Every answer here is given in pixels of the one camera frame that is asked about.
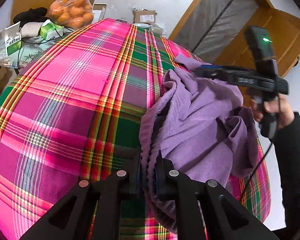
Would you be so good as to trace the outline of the person's right hand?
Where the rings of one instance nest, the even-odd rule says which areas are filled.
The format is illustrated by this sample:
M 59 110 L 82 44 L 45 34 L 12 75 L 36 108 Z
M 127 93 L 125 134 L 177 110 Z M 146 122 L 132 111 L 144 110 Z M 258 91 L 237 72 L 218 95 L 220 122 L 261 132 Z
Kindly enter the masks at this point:
M 263 119 L 263 111 L 272 114 L 278 114 L 278 129 L 282 129 L 290 125 L 295 116 L 294 112 L 285 95 L 279 94 L 279 97 L 273 101 L 265 101 L 263 107 L 258 107 L 258 103 L 254 99 L 250 99 L 250 108 L 252 110 L 254 120 L 260 123 Z

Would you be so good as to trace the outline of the person's right forearm black sleeve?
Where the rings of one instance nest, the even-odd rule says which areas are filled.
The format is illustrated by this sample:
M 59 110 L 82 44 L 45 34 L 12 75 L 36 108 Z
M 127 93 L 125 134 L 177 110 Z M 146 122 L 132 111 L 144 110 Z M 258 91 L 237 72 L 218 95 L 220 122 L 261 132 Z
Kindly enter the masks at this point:
M 300 115 L 294 113 L 293 122 L 280 129 L 274 140 L 279 167 L 282 204 L 285 209 L 285 235 L 300 239 Z

